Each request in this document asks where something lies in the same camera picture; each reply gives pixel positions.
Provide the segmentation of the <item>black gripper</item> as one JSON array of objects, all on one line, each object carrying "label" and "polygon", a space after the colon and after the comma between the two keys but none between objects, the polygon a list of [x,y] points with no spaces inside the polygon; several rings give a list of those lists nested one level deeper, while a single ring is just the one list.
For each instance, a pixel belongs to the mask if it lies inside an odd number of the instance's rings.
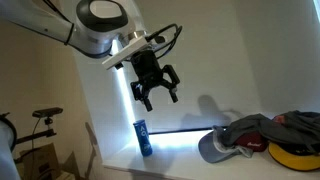
[{"label": "black gripper", "polygon": [[148,112],[153,110],[148,98],[152,88],[163,86],[169,90],[172,102],[178,101],[177,85],[180,83],[172,65],[160,67],[158,60],[152,50],[145,50],[131,57],[131,64],[138,80],[131,82],[131,89],[136,100],[143,100]]}]

